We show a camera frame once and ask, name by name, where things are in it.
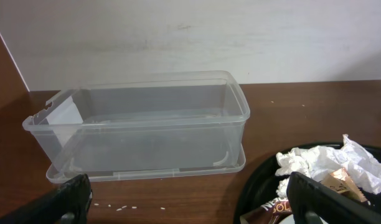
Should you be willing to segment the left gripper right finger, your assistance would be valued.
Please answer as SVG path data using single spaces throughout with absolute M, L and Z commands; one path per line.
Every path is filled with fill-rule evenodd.
M 286 193 L 295 224 L 381 224 L 381 214 L 299 172 L 291 173 Z

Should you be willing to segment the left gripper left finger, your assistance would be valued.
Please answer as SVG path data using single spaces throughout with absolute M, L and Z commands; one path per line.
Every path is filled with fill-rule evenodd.
M 92 198 L 88 176 L 79 174 L 0 217 L 0 223 L 86 223 Z

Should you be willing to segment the grey plate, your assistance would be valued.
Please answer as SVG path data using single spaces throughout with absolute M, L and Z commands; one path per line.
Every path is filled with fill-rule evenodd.
M 322 224 L 328 224 L 322 218 L 320 218 L 320 220 L 322 221 Z M 282 221 L 280 221 L 278 224 L 295 224 L 294 216 L 293 215 L 289 215 L 288 217 L 286 217 Z

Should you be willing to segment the white napkin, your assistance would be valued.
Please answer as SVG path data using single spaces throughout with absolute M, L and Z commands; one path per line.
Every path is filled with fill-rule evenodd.
M 344 168 L 356 186 L 369 193 L 381 193 L 381 163 L 346 134 L 340 149 L 316 146 L 300 156 L 308 165 L 308 176 L 315 181 L 320 182 L 331 172 Z

